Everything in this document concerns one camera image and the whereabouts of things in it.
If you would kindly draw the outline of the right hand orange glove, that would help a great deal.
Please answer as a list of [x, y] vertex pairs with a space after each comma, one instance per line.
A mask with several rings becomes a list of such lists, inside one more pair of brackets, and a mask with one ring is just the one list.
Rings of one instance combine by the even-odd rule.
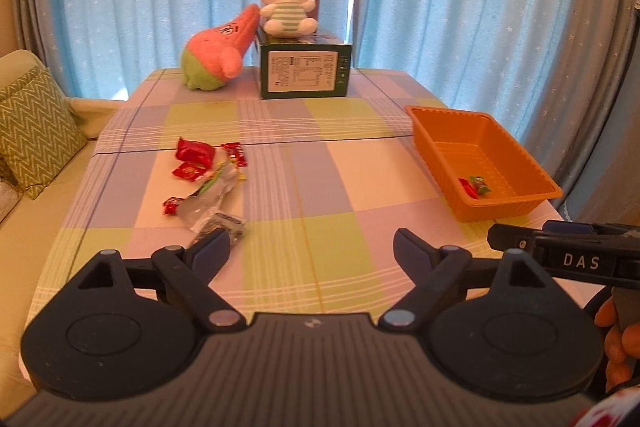
[[617, 311], [613, 298], [603, 303], [594, 317], [594, 324], [608, 329], [604, 340], [604, 353], [608, 357], [605, 369], [607, 391], [631, 380], [634, 371], [628, 365], [628, 359], [639, 358], [640, 325], [634, 323], [623, 331], [617, 323]]

